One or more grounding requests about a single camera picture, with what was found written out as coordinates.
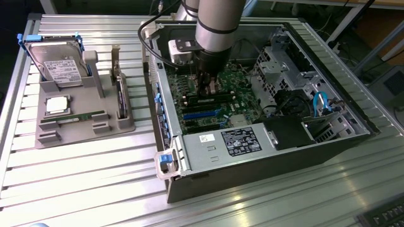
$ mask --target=aluminum table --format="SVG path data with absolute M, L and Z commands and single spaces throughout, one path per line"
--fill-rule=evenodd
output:
M 0 117 L 0 226 L 356 226 L 356 214 L 402 192 L 404 130 L 308 24 L 292 18 L 244 20 L 292 24 L 381 134 L 318 166 L 166 204 L 136 35 L 148 18 L 40 15 L 26 22 L 24 35 L 78 31 L 85 49 L 98 52 L 101 75 L 110 68 L 110 45 L 120 45 L 137 128 L 34 149 L 38 73 L 20 50 Z

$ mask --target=barcode label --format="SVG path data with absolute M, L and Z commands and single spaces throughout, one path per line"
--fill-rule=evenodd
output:
M 57 84 L 81 81 L 74 60 L 45 61 L 44 64 Z

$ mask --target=silver panel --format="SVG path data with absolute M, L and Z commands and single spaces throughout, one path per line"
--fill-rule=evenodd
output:
M 40 33 L 72 35 L 70 27 L 80 24 L 85 30 L 81 32 L 84 40 L 90 38 L 93 43 L 85 45 L 86 49 L 102 46 L 104 52 L 108 52 L 108 44 L 102 40 L 116 40 L 117 44 L 120 40 L 125 42 L 122 51 L 134 56 L 141 49 L 134 27 L 146 18 L 44 15 L 46 24 L 41 27 L 53 24 L 57 30 L 44 31 L 40 27 Z M 357 226 L 352 216 L 373 203 L 402 192 L 404 139 L 396 129 L 397 123 L 348 67 L 297 19 L 246 20 L 290 22 L 325 65 L 332 66 L 337 79 L 353 81 L 345 83 L 344 87 L 353 99 L 362 102 L 364 111 L 381 134 L 318 166 L 166 204 L 164 182 L 154 177 L 154 136 L 149 116 L 136 119 L 137 128 L 132 134 L 60 148 L 33 149 L 29 122 L 36 117 L 36 107 L 21 108 L 21 103 L 28 91 L 29 96 L 37 94 L 38 87 L 34 88 L 34 85 L 38 77 L 33 71 L 29 74 L 28 70 L 22 72 L 30 62 L 22 59 L 20 51 L 10 84 L 14 90 L 6 96 L 8 105 L 0 119 L 0 182 L 6 185 L 0 192 L 1 226 L 29 226 L 34 222 L 42 222 L 50 227 L 125 224 L 170 227 Z M 113 24 L 114 28 L 121 29 L 112 31 L 110 26 L 104 24 Z M 140 60 L 133 57 L 128 61 L 126 65 L 130 66 L 122 67 L 122 72 L 133 78 L 141 78 Z M 144 86 L 133 86 L 130 98 L 144 98 Z M 142 108 L 144 100 L 138 105 L 134 110 L 146 109 Z

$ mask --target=blue pcie slot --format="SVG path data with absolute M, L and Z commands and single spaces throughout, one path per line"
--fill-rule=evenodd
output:
M 190 120 L 201 117 L 214 117 L 217 114 L 217 111 L 208 111 L 204 113 L 192 113 L 192 114 L 185 114 L 184 115 L 184 120 Z

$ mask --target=blue latch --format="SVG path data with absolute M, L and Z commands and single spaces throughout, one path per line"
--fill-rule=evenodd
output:
M 160 164 L 168 164 L 172 163 L 172 155 L 161 155 L 158 157 Z
M 40 42 L 40 41 L 42 41 L 42 36 L 41 35 L 26 35 L 25 41 L 26 42 Z
M 154 98 L 154 103 L 158 102 L 160 99 L 160 93 L 157 93 L 156 98 Z

